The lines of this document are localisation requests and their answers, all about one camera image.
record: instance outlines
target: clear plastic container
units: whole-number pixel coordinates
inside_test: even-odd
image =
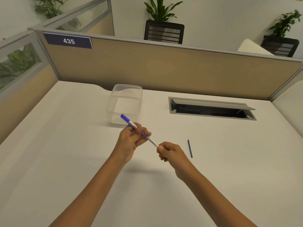
[[[116,84],[107,103],[106,112],[110,122],[127,124],[120,118],[124,114],[133,122],[138,121],[142,105],[142,87]]]

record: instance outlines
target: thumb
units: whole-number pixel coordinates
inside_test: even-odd
[[[138,141],[141,138],[141,130],[139,128],[136,128],[133,135],[131,136],[131,139],[133,142]]]
[[[165,149],[163,146],[159,146],[157,150],[163,157],[168,158],[169,150]]]

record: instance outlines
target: blue marker cap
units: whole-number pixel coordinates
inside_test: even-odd
[[[121,118],[125,121],[125,122],[129,122],[130,121],[130,119],[129,118],[127,118],[125,115],[123,115],[123,114],[121,114]]]

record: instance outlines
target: glass partition window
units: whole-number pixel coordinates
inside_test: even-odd
[[[60,25],[59,30],[67,30],[73,32],[81,32],[91,22],[100,17],[103,13],[108,11],[108,2],[105,1],[90,10],[82,13],[81,15],[73,18],[72,20]]]
[[[27,44],[5,57],[0,57],[0,91],[39,62],[31,44]]]

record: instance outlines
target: white desk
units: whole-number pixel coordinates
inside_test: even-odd
[[[0,146],[0,226],[49,225],[111,153],[101,87],[59,81]],[[174,115],[168,97],[243,102],[257,121]],[[303,223],[303,139],[268,101],[143,90],[139,123],[178,143],[193,164],[259,226]],[[215,226],[147,142],[118,176],[93,226]]]

